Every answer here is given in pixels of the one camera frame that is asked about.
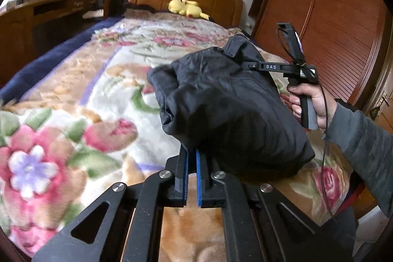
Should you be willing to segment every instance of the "yellow plush toy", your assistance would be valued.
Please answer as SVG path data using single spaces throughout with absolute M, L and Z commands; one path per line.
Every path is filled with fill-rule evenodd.
M 209 20 L 210 16 L 202 13 L 199 4 L 191 0 L 171 0 L 168 5 L 171 13 L 180 14 L 191 18 L 203 18 Z

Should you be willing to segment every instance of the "plush toy tail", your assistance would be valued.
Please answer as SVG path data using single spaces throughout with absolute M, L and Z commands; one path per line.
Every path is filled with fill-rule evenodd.
M 209 18 L 210 18 L 210 16 L 208 14 L 204 14 L 204 13 L 201 13 L 199 16 L 203 19 L 206 19 L 206 20 L 209 20 Z

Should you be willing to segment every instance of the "wooden desk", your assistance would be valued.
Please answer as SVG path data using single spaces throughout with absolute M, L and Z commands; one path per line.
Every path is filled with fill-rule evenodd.
M 94 8 L 98 0 L 39 0 L 21 4 L 0 14 L 0 88 L 23 66 L 43 54 L 39 43 L 34 41 L 36 30 L 59 18 L 74 15 L 80 17 Z M 75 25 L 68 23 L 68 33 Z

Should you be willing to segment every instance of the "blanket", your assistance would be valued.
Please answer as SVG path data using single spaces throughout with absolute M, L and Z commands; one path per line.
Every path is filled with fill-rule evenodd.
M 178 154 L 162 130 L 146 72 L 188 53 L 223 47 L 241 33 L 201 19 L 127 10 L 110 28 L 73 52 L 0 111 L 0 226 L 33 256 L 113 183 L 140 183 Z M 266 61 L 283 62 L 258 48 Z M 287 80 L 272 73 L 290 108 Z M 329 219 L 322 198 L 322 133 L 307 133 L 316 157 L 289 179 L 270 181 L 317 224 Z M 328 204 L 336 212 L 352 169 L 329 146 L 324 169 Z M 264 182 L 260 177 L 257 183 Z M 226 261 L 221 210 L 200 209 L 196 179 L 185 208 L 164 210 L 160 261 Z

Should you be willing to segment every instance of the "gray sleeve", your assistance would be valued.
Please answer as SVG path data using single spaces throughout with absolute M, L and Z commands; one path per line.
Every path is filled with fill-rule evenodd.
M 383 213 L 393 214 L 393 136 L 361 111 L 337 104 L 325 138 L 336 144 L 365 181 Z

